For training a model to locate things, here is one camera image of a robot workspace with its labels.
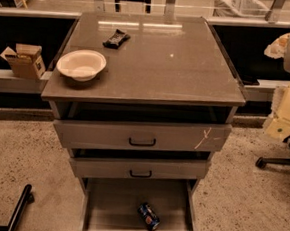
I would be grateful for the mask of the blue pepsi can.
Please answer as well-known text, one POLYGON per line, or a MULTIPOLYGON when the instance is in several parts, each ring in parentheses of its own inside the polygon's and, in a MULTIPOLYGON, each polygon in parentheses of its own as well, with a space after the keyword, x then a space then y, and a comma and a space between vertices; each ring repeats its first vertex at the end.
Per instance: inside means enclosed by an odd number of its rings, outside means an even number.
POLYGON ((158 225, 161 223, 159 217, 152 210, 148 203, 140 204, 137 212, 149 231, 155 231, 158 225))

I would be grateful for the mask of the grey drawer cabinet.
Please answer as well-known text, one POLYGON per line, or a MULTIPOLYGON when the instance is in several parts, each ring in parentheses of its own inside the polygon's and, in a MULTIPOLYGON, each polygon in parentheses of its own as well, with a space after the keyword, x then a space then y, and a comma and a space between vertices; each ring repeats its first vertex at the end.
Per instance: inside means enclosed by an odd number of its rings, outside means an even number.
MULTIPOLYGON (((96 50, 106 67, 77 82, 54 71, 42 93, 54 120, 232 125, 244 96, 207 21, 124 13, 86 13, 67 44, 96 50), (102 44, 120 29, 118 49, 102 44)), ((208 151, 67 149, 71 158, 207 160, 208 151)))

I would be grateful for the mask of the grey top drawer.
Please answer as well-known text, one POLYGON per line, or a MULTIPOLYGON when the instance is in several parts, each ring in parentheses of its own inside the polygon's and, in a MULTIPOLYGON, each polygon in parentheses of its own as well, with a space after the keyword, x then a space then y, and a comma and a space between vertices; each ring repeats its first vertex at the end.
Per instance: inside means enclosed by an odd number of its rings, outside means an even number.
POLYGON ((107 122, 55 120, 67 149, 219 151, 231 132, 229 124, 107 122))

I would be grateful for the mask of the grey middle drawer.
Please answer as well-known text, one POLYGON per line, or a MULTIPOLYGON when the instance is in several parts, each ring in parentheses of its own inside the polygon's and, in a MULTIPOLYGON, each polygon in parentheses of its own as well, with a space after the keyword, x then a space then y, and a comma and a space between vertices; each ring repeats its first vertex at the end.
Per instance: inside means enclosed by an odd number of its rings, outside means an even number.
POLYGON ((71 158, 79 178, 202 179, 209 170, 207 160, 71 158))

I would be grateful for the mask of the grey open bottom drawer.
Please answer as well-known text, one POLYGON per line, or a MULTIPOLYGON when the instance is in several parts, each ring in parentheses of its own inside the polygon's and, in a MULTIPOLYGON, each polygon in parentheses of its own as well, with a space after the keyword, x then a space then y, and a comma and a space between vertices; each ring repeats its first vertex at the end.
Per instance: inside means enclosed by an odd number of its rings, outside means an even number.
POLYGON ((148 203, 161 223, 155 231, 197 231, 194 180, 90 179, 81 231, 149 231, 140 215, 148 203))

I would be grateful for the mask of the white paper bowl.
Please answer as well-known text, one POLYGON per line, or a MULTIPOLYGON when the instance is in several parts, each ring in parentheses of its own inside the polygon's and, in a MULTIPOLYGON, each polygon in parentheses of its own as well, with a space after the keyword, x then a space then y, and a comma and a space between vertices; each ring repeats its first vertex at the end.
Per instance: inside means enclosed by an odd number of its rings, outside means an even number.
POLYGON ((105 67, 104 55, 94 50, 77 50, 63 55, 57 61, 59 73, 76 81, 86 82, 97 76, 105 67))

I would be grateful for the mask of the black snack wrapper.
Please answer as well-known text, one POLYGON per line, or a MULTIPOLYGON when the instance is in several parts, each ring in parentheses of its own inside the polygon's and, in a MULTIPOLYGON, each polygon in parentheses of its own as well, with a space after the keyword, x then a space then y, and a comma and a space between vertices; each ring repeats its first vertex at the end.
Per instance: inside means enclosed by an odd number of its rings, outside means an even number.
POLYGON ((123 42, 126 42, 129 39, 130 36, 127 33, 117 29, 113 36, 111 38, 109 37, 102 45, 109 49, 118 49, 123 42))

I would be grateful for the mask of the small cardboard box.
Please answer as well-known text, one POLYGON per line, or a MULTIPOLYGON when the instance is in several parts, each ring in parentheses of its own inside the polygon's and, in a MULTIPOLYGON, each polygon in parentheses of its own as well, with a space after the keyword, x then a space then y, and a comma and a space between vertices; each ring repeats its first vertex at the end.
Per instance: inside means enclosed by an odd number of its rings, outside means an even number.
POLYGON ((7 46, 0 57, 6 60, 16 77, 39 80, 45 73, 41 54, 41 46, 17 43, 15 50, 7 46))

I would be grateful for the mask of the clear plastic bin liner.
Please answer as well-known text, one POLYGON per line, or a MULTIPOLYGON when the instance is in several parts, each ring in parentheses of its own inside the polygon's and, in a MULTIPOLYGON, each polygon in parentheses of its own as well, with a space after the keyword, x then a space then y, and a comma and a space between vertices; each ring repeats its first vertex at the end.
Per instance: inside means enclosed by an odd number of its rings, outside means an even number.
POLYGON ((265 18, 268 11, 259 0, 214 0, 215 17, 265 18))

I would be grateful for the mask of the black metal leg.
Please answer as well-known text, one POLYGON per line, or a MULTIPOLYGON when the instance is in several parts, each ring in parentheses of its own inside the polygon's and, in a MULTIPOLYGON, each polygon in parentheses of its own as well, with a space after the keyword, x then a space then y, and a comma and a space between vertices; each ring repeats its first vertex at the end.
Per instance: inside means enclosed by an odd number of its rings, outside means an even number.
POLYGON ((7 225, 1 226, 0 231, 16 231, 19 225, 22 215, 27 205, 32 204, 35 201, 32 186, 30 184, 25 185, 17 205, 15 206, 14 212, 7 225))

